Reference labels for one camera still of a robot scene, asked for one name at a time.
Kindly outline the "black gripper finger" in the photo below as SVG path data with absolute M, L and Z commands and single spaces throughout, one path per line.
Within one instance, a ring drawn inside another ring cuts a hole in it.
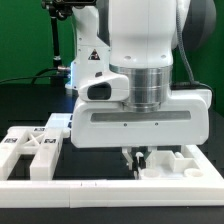
M 127 163 L 128 163 L 128 168 L 132 169 L 133 166 L 133 157 L 131 155 L 132 148 L 131 147 L 123 147 L 122 148 L 122 154 L 125 157 Z
M 148 146 L 146 148 L 146 152 L 143 154 L 143 156 L 139 160 L 139 166 L 141 169 L 145 169 L 150 166 L 150 156 L 156 150 L 157 150 L 156 146 Z

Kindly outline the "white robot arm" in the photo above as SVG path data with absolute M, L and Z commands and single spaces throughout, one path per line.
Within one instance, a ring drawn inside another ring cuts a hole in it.
M 174 48 L 200 44 L 215 22 L 208 0 L 110 0 L 110 58 L 76 71 L 71 141 L 78 148 L 202 144 L 212 92 L 171 87 Z

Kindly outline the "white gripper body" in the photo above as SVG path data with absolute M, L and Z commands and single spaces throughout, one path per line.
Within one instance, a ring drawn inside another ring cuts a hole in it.
M 211 101 L 208 89 L 171 90 L 168 74 L 93 76 L 78 87 L 71 141 L 78 148 L 202 144 Z

